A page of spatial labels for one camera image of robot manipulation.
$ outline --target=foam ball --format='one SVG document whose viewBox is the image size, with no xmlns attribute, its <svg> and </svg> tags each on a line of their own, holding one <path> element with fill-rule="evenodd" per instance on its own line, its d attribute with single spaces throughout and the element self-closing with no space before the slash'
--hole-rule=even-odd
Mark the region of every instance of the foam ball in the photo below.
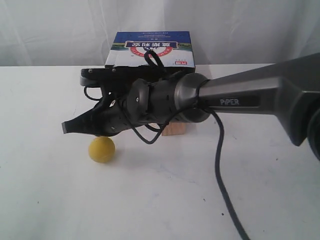
<svg viewBox="0 0 320 240">
<path fill-rule="evenodd" d="M 96 137 L 89 145 L 90 158 L 97 163 L 107 163 L 115 155 L 116 147 L 114 141 L 107 136 Z"/>
</svg>

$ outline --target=white tabletop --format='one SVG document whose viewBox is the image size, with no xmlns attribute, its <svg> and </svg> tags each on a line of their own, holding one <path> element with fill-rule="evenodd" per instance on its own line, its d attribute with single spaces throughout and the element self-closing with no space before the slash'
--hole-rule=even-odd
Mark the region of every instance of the white tabletop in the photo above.
<svg viewBox="0 0 320 240">
<path fill-rule="evenodd" d="M 197 71 L 217 78 L 260 66 Z M 0 67 L 0 239 L 240 239 L 214 177 L 213 118 L 154 145 L 122 132 L 112 138 L 115 160 L 95 163 L 94 136 L 61 128 L 95 104 L 81 68 Z M 308 143 L 292 145 L 271 115 L 219 115 L 221 174 L 251 239 L 319 239 L 320 162 Z"/>
</svg>

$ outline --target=white curtain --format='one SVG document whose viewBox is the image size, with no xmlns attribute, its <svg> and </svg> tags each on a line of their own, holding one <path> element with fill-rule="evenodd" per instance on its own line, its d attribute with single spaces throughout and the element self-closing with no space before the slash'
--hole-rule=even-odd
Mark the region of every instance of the white curtain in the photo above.
<svg viewBox="0 0 320 240">
<path fill-rule="evenodd" d="M 320 52 L 320 0 L 0 0 L 0 66 L 103 65 L 116 32 L 190 31 L 196 64 Z"/>
</svg>

